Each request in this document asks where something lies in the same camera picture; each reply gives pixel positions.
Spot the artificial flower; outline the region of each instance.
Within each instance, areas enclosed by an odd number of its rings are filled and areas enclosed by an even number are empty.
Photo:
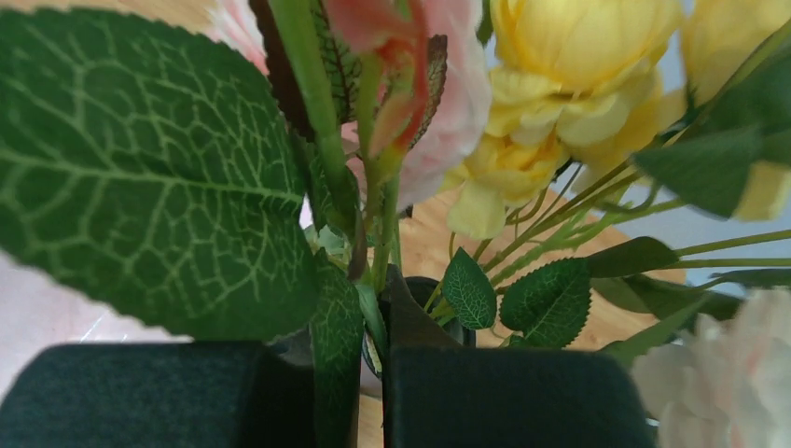
[[[571,157],[585,165],[572,190],[580,192],[606,175],[630,155],[650,144],[658,133],[666,130],[684,115],[687,98],[681,90],[663,94],[658,81],[648,99],[636,106],[623,127],[612,137],[586,147],[569,146]]]
[[[493,0],[497,56],[486,132],[525,145],[554,131],[584,147],[615,135],[654,87],[680,26],[677,0]]]
[[[652,348],[632,377],[661,448],[791,446],[791,292],[755,291],[728,327],[700,315],[683,344]]]
[[[788,0],[697,0],[682,28],[681,50],[696,103],[711,100],[748,56],[791,19]],[[734,217],[777,218],[791,196],[791,170],[755,163]]]
[[[250,9],[249,1],[218,0],[208,11],[211,24],[204,33],[215,42],[223,42],[239,51],[264,75],[269,73],[264,37],[258,30],[256,15]]]
[[[448,227],[478,240],[497,236],[506,225],[507,208],[535,198],[567,160],[554,134],[530,146],[484,134],[475,152],[446,175],[445,189],[462,186]]]
[[[486,55],[476,30],[482,17],[479,0],[424,0],[430,35],[448,37],[448,69],[437,113],[401,166],[398,210],[437,193],[445,173],[472,154],[492,103],[486,78]],[[354,138],[350,126],[346,138]],[[349,163],[364,178],[360,160]],[[365,182],[360,189],[365,194]]]
[[[423,137],[407,153],[401,168],[399,210],[419,203],[437,193],[450,168],[469,156],[483,133],[491,89],[486,78],[483,47],[476,38],[482,10],[478,0],[424,0],[424,11],[430,35],[448,37],[448,59],[444,90],[437,113]],[[261,33],[246,0],[220,0],[211,12],[213,23],[206,34],[222,40],[255,63],[264,73],[266,60]],[[347,141],[356,140],[354,124],[344,126]],[[360,180],[365,194],[362,162],[349,161],[349,167]],[[300,222],[309,222],[303,207]]]
[[[395,157],[399,168],[417,135],[428,102],[428,23],[421,0],[408,0],[406,18],[390,0],[323,0],[333,31],[356,53],[374,53],[385,73],[409,77],[408,89],[396,89],[377,114],[369,155]]]
[[[753,50],[789,19],[788,0],[696,0],[681,33],[687,80],[696,101],[712,99]]]

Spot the wooden surface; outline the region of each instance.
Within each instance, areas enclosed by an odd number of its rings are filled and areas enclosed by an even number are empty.
[[[206,8],[214,2],[207,0],[0,0],[0,7],[29,9],[39,6],[90,6],[132,11],[148,18],[160,19],[191,31],[199,32],[207,24]],[[404,275],[424,275],[440,278],[449,261],[449,232],[445,227],[445,216],[454,193],[447,193],[415,207],[414,219],[402,224],[402,245]],[[483,259],[490,258],[511,240],[512,232],[507,231],[489,247]],[[622,233],[608,229],[590,243],[583,245],[578,255],[588,255],[601,249],[616,245],[627,238]],[[475,242],[457,239],[458,245],[469,250],[477,246]],[[552,253],[534,264],[545,264],[554,259],[568,257],[571,253]],[[683,282],[680,272],[657,273],[656,277],[675,282]],[[587,326],[572,344],[578,349],[597,349],[612,341],[627,338],[650,325],[653,319],[648,315],[637,315],[615,308],[609,303],[594,297]],[[506,336],[502,327],[495,332],[479,332],[479,345],[496,346]],[[359,446],[374,448],[382,446],[382,404],[371,398],[360,398]]]

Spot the white flower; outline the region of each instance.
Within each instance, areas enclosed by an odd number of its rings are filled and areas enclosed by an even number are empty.
[[[791,447],[791,292],[756,291],[727,329],[700,315],[682,337],[631,373],[661,448]]]

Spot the serrated leaf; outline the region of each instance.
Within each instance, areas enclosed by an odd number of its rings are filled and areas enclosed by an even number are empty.
[[[332,33],[322,0],[310,1],[313,24],[321,42],[322,62],[332,86],[338,123],[350,123],[356,120],[354,107],[360,92],[363,63],[343,40]]]
[[[315,131],[308,117],[308,109],[299,89],[294,69],[288,60],[283,40],[277,31],[277,23],[270,8],[270,0],[249,0],[250,9],[256,16],[258,30],[264,37],[267,68],[270,73],[272,95],[283,111],[285,120],[299,135],[312,142]]]
[[[585,259],[560,259],[523,276],[506,291],[500,320],[533,347],[563,348],[588,320],[590,275]]]
[[[315,259],[321,294],[310,329],[317,446],[349,446],[360,386],[363,313],[357,289],[345,273],[323,250]]]
[[[632,159],[643,173],[686,203],[719,217],[731,217],[760,150],[760,132],[757,126],[748,126],[668,147],[649,147]]]
[[[592,278],[612,278],[666,268],[679,258],[663,242],[647,236],[590,255],[588,269]]]
[[[658,319],[667,318],[704,297],[707,302],[700,312],[717,320],[731,319],[742,304],[742,299],[728,294],[655,280],[645,275],[633,275],[621,280]]]
[[[445,78],[448,73],[448,37],[434,35],[428,40],[428,103],[415,138],[409,147],[417,145],[423,137],[431,120],[437,113],[442,93],[445,91]]]
[[[316,308],[304,186],[265,77],[110,11],[0,10],[0,245],[148,326],[263,340]]]
[[[497,316],[497,293],[478,263],[459,247],[445,270],[442,295],[468,329],[487,329]]]
[[[687,306],[668,315],[659,323],[640,331],[625,341],[607,345],[602,351],[610,354],[624,368],[628,369],[635,358],[644,355],[650,348],[666,344],[705,303],[706,299],[688,303]]]
[[[738,283],[746,288],[791,287],[791,269],[745,269],[729,273],[715,273],[718,278]]]
[[[622,278],[591,278],[590,286],[603,299],[621,310],[633,313],[650,313],[640,296],[635,294]]]

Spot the pale pink flower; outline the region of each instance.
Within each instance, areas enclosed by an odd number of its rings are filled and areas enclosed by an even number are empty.
[[[683,345],[651,349],[632,377],[661,448],[791,446],[791,292],[754,292],[725,328],[700,315]]]
[[[425,201],[437,193],[445,172],[472,154],[489,115],[492,92],[486,75],[486,57],[476,38],[482,17],[479,0],[423,0],[430,35],[448,37],[448,72],[437,113],[423,138],[410,151],[401,169],[398,208]],[[226,42],[268,73],[263,38],[245,0],[219,0],[212,11],[214,23],[206,34]],[[344,137],[355,139],[354,125],[344,126]],[[365,181],[360,161],[349,167]]]
[[[268,74],[264,37],[258,30],[249,0],[217,0],[208,11],[212,23],[204,33],[215,42],[224,42],[239,51],[264,75]]]

